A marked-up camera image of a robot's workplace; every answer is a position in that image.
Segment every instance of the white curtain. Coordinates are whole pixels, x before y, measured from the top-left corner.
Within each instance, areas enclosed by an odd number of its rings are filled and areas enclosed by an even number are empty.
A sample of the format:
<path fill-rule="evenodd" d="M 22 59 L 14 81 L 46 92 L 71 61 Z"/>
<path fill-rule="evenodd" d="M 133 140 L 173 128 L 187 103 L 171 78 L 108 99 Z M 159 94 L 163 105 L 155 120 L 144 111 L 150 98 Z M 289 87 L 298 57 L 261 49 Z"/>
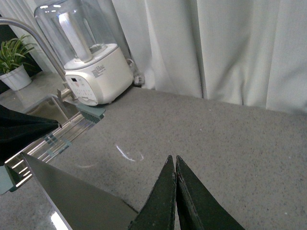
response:
<path fill-rule="evenodd" d="M 307 112 L 307 1 L 112 1 L 146 88 Z"/>

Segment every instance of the white appliance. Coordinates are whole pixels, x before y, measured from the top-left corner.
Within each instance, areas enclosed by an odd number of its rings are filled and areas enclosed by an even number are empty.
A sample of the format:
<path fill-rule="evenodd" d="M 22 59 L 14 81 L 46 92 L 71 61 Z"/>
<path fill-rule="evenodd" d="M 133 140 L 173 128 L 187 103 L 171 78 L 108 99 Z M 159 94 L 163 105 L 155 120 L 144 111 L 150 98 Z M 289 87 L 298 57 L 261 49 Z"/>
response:
<path fill-rule="evenodd" d="M 95 0 L 54 1 L 37 7 L 35 19 L 80 102 L 110 103 L 132 84 L 132 72 Z"/>

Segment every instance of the clear plastic lid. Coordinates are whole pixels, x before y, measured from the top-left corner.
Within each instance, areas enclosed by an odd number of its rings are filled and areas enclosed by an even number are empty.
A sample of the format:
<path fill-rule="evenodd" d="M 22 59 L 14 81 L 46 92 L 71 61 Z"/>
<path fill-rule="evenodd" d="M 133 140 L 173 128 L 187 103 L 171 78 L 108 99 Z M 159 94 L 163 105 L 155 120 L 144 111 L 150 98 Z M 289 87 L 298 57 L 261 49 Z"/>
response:
<path fill-rule="evenodd" d="M 89 66 L 117 47 L 95 0 L 54 1 L 34 15 L 64 69 Z"/>

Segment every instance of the control panel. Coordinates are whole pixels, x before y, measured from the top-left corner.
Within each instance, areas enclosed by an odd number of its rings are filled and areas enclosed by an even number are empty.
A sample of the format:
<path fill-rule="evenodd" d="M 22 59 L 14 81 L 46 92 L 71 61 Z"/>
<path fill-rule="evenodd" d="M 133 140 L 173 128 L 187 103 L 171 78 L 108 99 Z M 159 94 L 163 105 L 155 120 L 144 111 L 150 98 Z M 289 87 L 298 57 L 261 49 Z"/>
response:
<path fill-rule="evenodd" d="M 88 105 L 96 105 L 97 98 L 87 80 L 78 75 L 65 76 L 68 85 L 80 102 Z"/>

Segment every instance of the white flower pot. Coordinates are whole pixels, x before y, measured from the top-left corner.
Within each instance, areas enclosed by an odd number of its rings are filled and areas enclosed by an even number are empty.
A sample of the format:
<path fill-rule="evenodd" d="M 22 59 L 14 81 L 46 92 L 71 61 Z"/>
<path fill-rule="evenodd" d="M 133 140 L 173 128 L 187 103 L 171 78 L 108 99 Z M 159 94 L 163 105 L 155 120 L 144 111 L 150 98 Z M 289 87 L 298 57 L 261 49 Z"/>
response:
<path fill-rule="evenodd" d="M 3 81 L 7 86 L 9 86 L 14 91 L 26 87 L 32 81 L 27 72 L 25 71 L 23 65 L 12 70 L 7 74 L 1 75 L 0 80 Z"/>

